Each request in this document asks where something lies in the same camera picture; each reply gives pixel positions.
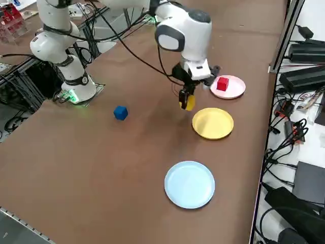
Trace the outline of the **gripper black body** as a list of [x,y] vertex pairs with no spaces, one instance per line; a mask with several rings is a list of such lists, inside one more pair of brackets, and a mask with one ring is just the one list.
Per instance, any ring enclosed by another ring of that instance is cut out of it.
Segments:
[[182,81],[185,88],[193,88],[195,89],[197,85],[204,82],[202,79],[193,80],[192,77],[183,69],[180,63],[176,64],[172,68],[172,77]]

